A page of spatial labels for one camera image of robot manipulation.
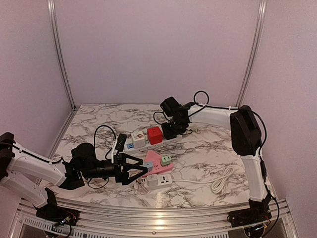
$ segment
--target pink wall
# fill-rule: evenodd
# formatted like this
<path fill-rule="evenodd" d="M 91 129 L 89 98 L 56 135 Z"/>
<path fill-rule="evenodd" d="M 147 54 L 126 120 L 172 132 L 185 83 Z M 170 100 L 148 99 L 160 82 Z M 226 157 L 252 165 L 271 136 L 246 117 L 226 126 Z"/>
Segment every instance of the pink wall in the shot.
<path fill-rule="evenodd" d="M 299 237 L 315 238 L 317 214 L 317 1 L 268 1 L 245 104 L 268 129 L 264 157 Z"/>
<path fill-rule="evenodd" d="M 234 105 L 259 1 L 57 0 L 77 104 L 188 102 L 199 89 Z"/>
<path fill-rule="evenodd" d="M 0 1 L 0 134 L 47 155 L 70 108 L 62 85 L 47 2 Z M 0 187 L 0 237 L 19 198 Z"/>

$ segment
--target marble surface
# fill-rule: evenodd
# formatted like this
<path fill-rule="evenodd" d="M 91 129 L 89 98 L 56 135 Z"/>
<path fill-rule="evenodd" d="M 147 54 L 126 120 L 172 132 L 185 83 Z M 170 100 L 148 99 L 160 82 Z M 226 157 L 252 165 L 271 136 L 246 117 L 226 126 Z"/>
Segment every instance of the marble surface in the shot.
<path fill-rule="evenodd" d="M 159 111 L 158 105 L 82 105 L 61 140 L 54 159 L 63 156 L 69 161 L 73 148 L 83 142 L 93 143 L 95 129 L 101 124 L 115 128 L 117 134 L 130 134 L 136 130 L 146 132 L 147 128 L 157 125 L 153 121 L 155 111 Z M 115 183 L 114 178 L 110 178 L 109 183 L 101 189 L 84 186 L 68 191 L 46 181 L 42 181 L 42 185 L 51 187 L 57 197 L 115 206 L 193 208 L 248 201 L 249 187 L 245 169 L 231 147 L 230 131 L 201 123 L 192 123 L 190 128 L 192 134 L 155 151 L 172 156 L 174 169 L 170 173 L 175 179 L 211 180 L 222 176 L 223 168 L 232 165 L 235 172 L 227 181 L 226 193 L 213 194 L 210 183 L 174 182 L 172 187 L 141 194 L 133 184 L 122 186 Z M 112 143 L 110 130 L 101 128 L 96 139 L 98 159 L 104 159 Z M 145 159 L 146 152 L 134 156 Z M 100 186 L 104 183 L 102 179 L 94 179 L 91 184 Z"/>

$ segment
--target white cube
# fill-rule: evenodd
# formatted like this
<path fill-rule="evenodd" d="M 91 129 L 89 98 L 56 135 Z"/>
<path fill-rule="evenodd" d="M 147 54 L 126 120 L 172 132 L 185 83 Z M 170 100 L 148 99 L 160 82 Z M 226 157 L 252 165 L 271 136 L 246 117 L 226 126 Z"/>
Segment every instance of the white cube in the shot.
<path fill-rule="evenodd" d="M 142 131 L 131 133 L 132 143 L 134 148 L 141 148 L 145 146 L 145 136 Z"/>

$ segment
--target table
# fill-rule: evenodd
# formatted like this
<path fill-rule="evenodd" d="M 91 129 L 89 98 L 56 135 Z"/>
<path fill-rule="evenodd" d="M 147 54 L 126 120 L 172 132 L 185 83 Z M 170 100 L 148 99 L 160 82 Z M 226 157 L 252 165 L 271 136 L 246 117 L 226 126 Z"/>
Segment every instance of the table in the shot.
<path fill-rule="evenodd" d="M 130 134 L 137 130 L 146 132 L 147 128 L 157 125 L 153 121 L 153 113 L 159 110 L 158 105 L 82 105 L 62 138 L 54 159 L 63 156 L 69 161 L 71 150 L 77 145 L 83 142 L 93 144 L 95 129 L 101 124 L 111 126 L 117 134 Z M 202 123 L 191 123 L 190 128 L 192 134 L 155 151 L 160 155 L 172 156 L 174 169 L 171 173 L 175 179 L 212 180 L 222 176 L 223 168 L 233 166 L 235 172 L 227 181 L 226 193 L 213 194 L 210 183 L 174 182 L 172 187 L 142 195 L 134 189 L 133 184 L 122 186 L 115 183 L 114 178 L 110 178 L 109 183 L 101 189 L 84 186 L 76 190 L 63 190 L 46 181 L 42 181 L 41 185 L 50 187 L 57 197 L 114 206 L 195 208 L 248 201 L 249 186 L 245 169 L 242 160 L 232 149 L 230 131 Z M 112 144 L 111 131 L 101 128 L 96 138 L 97 158 L 104 159 Z M 134 156 L 145 159 L 146 152 Z M 102 179 L 95 179 L 92 186 L 104 183 Z"/>

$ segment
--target pink triangular object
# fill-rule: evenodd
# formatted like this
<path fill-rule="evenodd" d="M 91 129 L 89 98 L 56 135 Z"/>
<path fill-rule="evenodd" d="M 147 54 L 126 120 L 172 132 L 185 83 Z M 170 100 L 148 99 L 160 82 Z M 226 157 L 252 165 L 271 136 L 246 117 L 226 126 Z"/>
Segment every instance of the pink triangular object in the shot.
<path fill-rule="evenodd" d="M 162 159 L 161 155 L 159 155 L 153 150 L 149 150 L 145 158 L 145 162 L 153 162 L 153 169 L 151 172 L 148 172 L 147 174 L 143 175 L 143 177 L 146 177 L 148 175 L 153 175 L 153 174 L 162 174 L 162 173 L 171 171 L 173 169 L 174 167 L 173 163 L 170 163 L 167 166 L 162 166 L 160 164 L 161 159 Z"/>

